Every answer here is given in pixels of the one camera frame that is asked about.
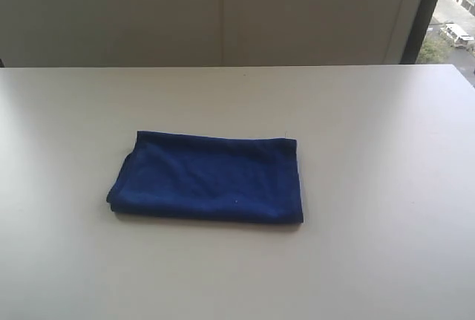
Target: sidewalk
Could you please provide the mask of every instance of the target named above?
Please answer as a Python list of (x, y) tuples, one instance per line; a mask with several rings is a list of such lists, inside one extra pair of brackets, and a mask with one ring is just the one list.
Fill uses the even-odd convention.
[(433, 17), (441, 23), (453, 22), (471, 36), (475, 36), (475, 16), (471, 15), (455, 0), (439, 0)]

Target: microfiber cloth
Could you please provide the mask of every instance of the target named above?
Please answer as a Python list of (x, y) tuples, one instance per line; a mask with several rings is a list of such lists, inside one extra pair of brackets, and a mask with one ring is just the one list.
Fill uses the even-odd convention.
[(107, 201), (114, 212), (302, 223), (297, 142), (138, 131)]

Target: blue towel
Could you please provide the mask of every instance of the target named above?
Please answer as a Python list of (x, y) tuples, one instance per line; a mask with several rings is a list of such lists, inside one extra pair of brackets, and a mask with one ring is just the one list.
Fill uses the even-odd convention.
[(302, 223), (297, 142), (138, 131), (107, 201), (164, 218)]

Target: folded towel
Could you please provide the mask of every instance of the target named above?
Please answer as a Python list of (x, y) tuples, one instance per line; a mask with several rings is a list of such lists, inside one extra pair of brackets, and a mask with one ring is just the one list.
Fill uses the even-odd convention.
[(138, 131), (107, 201), (164, 218), (302, 223), (297, 142)]

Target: towel fold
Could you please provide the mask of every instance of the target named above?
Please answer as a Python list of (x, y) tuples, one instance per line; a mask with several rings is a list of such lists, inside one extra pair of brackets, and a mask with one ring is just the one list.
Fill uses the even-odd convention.
[(138, 131), (107, 201), (164, 218), (302, 223), (297, 142)]

